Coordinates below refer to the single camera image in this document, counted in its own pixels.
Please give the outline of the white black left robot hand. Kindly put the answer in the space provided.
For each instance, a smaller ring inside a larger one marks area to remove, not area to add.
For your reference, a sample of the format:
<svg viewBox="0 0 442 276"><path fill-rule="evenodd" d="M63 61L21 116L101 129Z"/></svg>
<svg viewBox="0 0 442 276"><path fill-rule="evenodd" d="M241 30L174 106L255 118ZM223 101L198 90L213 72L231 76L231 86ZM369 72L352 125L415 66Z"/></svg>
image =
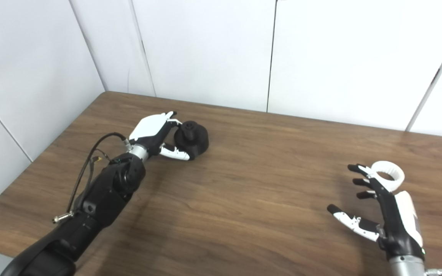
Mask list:
<svg viewBox="0 0 442 276"><path fill-rule="evenodd" d="M194 157L165 142L170 131L182 126L182 122L173 118L175 111L163 112L144 117L129 136L130 154L137 156L143 163L150 157L162 155L171 159L192 161Z"/></svg>

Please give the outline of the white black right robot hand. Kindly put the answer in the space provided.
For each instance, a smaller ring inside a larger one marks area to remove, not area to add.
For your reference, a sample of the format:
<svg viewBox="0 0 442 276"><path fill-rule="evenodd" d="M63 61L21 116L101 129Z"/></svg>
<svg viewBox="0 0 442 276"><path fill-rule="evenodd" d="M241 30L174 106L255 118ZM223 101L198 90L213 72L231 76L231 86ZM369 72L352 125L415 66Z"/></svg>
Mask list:
<svg viewBox="0 0 442 276"><path fill-rule="evenodd" d="M349 164L348 169L363 175L362 179L353 179L353 183L368 190L356 197L376 199L384 223L347 213L333 204L327 210L351 231L376 242L388 259L413 256L424 261L423 238L412 197L407 191L397 192L405 180L403 169L390 161L376 161L372 166Z"/></svg>

